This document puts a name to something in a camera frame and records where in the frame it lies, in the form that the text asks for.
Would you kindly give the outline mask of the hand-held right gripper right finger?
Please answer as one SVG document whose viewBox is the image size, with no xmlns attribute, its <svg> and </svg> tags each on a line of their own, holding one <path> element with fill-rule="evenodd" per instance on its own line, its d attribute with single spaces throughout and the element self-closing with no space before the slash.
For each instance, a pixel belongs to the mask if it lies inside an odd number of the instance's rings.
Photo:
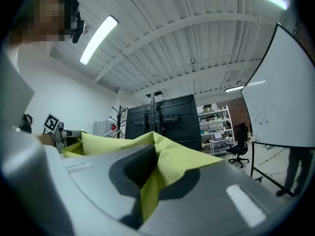
<svg viewBox="0 0 315 236">
<path fill-rule="evenodd" d="M 160 190 L 140 227 L 150 236 L 267 235 L 286 212 L 261 183 L 226 161 L 192 169 Z"/>
</svg>

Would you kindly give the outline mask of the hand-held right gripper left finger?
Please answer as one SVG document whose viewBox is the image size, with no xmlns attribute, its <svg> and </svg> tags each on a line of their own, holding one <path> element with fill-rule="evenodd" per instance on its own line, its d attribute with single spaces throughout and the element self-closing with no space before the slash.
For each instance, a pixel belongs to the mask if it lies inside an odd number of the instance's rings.
<svg viewBox="0 0 315 236">
<path fill-rule="evenodd" d="M 140 190 L 156 163 L 153 144 L 63 159 L 67 172 L 83 194 L 118 221 L 143 219 Z"/>
</svg>

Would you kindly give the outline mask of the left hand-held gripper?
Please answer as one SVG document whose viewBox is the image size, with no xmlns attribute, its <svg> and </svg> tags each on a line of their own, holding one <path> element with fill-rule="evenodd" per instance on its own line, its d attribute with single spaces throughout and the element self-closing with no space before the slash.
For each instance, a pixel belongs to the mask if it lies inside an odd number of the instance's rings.
<svg viewBox="0 0 315 236">
<path fill-rule="evenodd" d="M 57 149 L 74 145 L 80 142 L 82 138 L 81 131 L 65 129 L 64 123 L 51 113 L 45 119 L 43 127 L 43 133 L 48 133 L 53 137 L 54 146 Z"/>
</svg>

